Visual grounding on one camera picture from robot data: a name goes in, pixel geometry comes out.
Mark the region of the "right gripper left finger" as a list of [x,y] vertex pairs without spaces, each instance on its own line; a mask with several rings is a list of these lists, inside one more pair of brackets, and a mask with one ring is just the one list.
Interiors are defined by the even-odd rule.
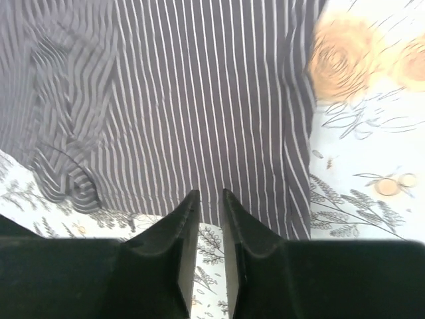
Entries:
[[2,318],[188,318],[200,194],[128,241],[45,239],[1,218]]

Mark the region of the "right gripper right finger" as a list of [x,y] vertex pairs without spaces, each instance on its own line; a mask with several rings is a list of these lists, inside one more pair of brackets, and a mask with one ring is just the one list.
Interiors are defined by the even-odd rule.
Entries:
[[222,193],[231,318],[423,318],[424,245],[281,238]]

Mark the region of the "grey striped underwear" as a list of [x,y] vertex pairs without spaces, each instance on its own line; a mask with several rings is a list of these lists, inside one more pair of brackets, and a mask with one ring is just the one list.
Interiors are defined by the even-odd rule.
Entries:
[[81,213],[229,189],[310,236],[309,76],[324,1],[2,1],[1,150]]

